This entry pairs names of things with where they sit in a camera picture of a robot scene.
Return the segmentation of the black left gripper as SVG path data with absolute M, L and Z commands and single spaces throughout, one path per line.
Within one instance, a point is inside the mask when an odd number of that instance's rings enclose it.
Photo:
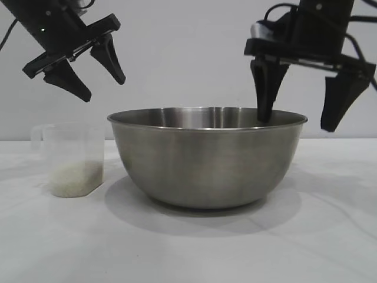
M 44 72 L 44 81 L 59 87 L 84 102 L 91 92 L 68 61 L 87 48 L 119 85 L 126 76 L 118 61 L 112 32 L 120 29 L 114 14 L 86 25 L 80 18 L 85 9 L 78 1 L 6 1 L 5 7 L 44 49 L 44 53 L 23 68 L 29 78 Z

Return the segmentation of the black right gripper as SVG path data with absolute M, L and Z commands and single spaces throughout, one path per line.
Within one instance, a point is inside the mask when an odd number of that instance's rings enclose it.
M 375 64 L 367 62 L 351 22 L 374 24 L 375 16 L 354 15 L 353 1 L 300 1 L 273 5 L 255 22 L 246 42 L 252 56 L 257 119 L 268 123 L 290 64 L 335 71 L 325 78 L 320 128 L 333 133 L 355 100 L 374 79 Z

